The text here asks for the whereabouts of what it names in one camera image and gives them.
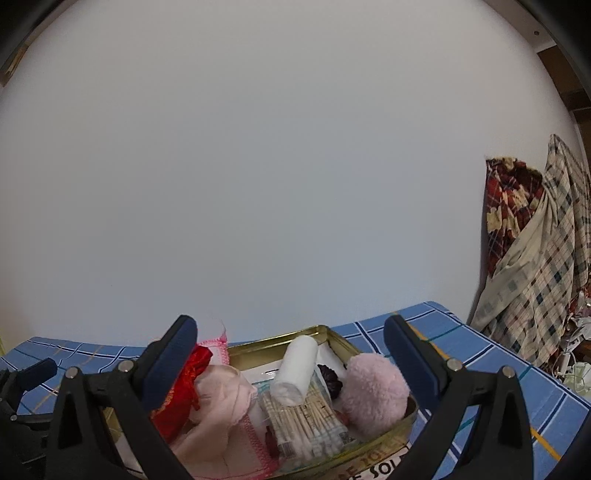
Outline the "red fabric pouch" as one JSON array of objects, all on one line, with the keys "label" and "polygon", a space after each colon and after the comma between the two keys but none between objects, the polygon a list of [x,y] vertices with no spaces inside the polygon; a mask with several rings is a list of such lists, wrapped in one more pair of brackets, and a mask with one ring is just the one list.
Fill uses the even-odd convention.
[{"label": "red fabric pouch", "polygon": [[150,413],[150,419],[166,443],[181,433],[192,410],[199,409],[194,382],[211,363],[212,352],[195,345],[161,406]]}]

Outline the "pale pink cloth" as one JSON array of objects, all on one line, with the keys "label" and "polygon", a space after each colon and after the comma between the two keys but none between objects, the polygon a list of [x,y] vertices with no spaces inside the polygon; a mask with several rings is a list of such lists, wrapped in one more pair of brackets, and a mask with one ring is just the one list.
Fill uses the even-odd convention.
[{"label": "pale pink cloth", "polygon": [[171,449],[194,479],[249,479],[262,471],[246,427],[256,388],[228,365],[205,369],[194,383],[199,409],[193,427]]}]

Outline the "pink fluffy plush ball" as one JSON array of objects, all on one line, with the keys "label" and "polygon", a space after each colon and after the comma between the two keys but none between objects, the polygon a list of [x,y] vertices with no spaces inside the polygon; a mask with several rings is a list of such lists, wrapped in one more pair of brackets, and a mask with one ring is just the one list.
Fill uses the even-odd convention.
[{"label": "pink fluffy plush ball", "polygon": [[353,356],[342,383],[339,402],[363,439],[383,435],[404,418],[410,388],[388,358],[375,353]]}]

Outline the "white pink-edged gauze cloth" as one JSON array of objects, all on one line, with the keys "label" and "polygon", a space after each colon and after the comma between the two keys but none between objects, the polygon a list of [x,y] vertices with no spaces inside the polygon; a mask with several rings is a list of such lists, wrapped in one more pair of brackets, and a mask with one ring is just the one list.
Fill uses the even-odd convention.
[{"label": "white pink-edged gauze cloth", "polygon": [[[221,334],[218,337],[202,340],[199,344],[207,347],[212,352],[211,363],[209,363],[208,367],[214,365],[231,366],[228,353],[228,335],[226,335],[225,329],[221,330]],[[256,456],[259,458],[260,467],[262,468],[262,471],[260,471],[259,474],[250,479],[266,479],[276,471],[277,461],[270,456],[266,445],[263,443],[264,420],[262,411],[260,411],[259,406],[257,406],[256,400],[254,400],[252,408],[250,408],[249,414],[247,414],[245,423],[247,430],[249,431],[249,438],[252,441],[252,446],[254,447],[254,450],[256,450]]]}]

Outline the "dark purple scrunchie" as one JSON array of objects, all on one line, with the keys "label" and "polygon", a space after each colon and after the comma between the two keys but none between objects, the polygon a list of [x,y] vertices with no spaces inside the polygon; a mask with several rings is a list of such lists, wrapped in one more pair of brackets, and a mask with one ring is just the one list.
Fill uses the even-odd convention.
[{"label": "dark purple scrunchie", "polygon": [[342,386],[344,385],[342,384],[342,380],[334,370],[329,368],[329,366],[318,364],[318,370],[320,370],[322,380],[324,380],[325,385],[327,386],[331,399],[337,400],[339,394],[342,392]]}]

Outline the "white gauze roll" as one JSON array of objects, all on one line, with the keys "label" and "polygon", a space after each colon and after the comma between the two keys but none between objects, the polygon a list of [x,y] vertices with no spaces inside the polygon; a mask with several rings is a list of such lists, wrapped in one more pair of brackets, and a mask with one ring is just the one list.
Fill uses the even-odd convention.
[{"label": "white gauze roll", "polygon": [[287,346],[273,381],[270,395],[285,407],[304,403],[318,358],[318,343],[308,335],[294,338]]}]

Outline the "cotton swab bag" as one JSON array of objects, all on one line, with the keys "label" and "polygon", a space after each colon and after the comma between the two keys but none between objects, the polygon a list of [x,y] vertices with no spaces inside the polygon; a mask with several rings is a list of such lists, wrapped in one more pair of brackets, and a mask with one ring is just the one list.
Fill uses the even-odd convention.
[{"label": "cotton swab bag", "polygon": [[353,443],[348,427],[332,409],[329,391],[317,372],[301,405],[281,405],[270,394],[270,383],[259,388],[259,404],[270,421],[283,463],[294,467],[320,463]]}]

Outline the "checkered beige fabric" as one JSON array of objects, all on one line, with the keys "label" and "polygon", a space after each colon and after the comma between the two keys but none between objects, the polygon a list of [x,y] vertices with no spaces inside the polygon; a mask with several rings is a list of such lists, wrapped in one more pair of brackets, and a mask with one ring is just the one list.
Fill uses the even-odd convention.
[{"label": "checkered beige fabric", "polygon": [[488,276],[470,321],[535,366],[555,354],[570,307],[590,283],[590,171],[552,135],[538,208]]}]

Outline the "gold metal tin box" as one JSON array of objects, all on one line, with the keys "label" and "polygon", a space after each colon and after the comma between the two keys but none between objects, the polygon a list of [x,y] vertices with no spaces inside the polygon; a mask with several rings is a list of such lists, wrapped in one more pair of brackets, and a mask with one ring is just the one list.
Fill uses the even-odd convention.
[{"label": "gold metal tin box", "polygon": [[[332,400],[332,409],[335,410],[335,414],[337,414],[342,423],[348,427],[349,435],[353,437],[353,443],[341,454],[322,460],[320,463],[294,467],[280,460],[279,449],[277,449],[274,434],[271,432],[270,421],[259,404],[259,388],[273,381],[277,370],[280,368],[280,363],[283,360],[284,353],[286,353],[287,346],[290,345],[290,342],[294,338],[301,335],[311,336],[318,343],[318,358],[315,372],[318,373],[318,377],[320,378],[322,378],[322,375],[320,370],[318,370],[318,364],[329,366],[344,381],[346,378],[346,365],[349,359],[358,354],[365,353],[342,337],[341,334],[324,325],[238,346],[228,344],[230,365],[241,371],[246,380],[256,387],[256,404],[259,406],[260,411],[262,411],[264,420],[263,443],[266,445],[270,456],[277,461],[276,471],[266,479],[317,479],[320,477],[346,479],[381,462],[384,458],[391,456],[394,452],[402,448],[407,443],[416,416],[417,407],[411,394],[408,398],[404,418],[394,425],[391,430],[373,439],[363,439],[353,429],[353,425],[349,423],[349,419],[346,417],[338,398],[337,400]],[[193,423],[188,419],[177,438],[192,427]],[[172,442],[167,443],[171,451]],[[116,446],[122,456],[125,467],[134,476],[133,478],[148,479],[143,474],[122,431],[117,438]]]}]

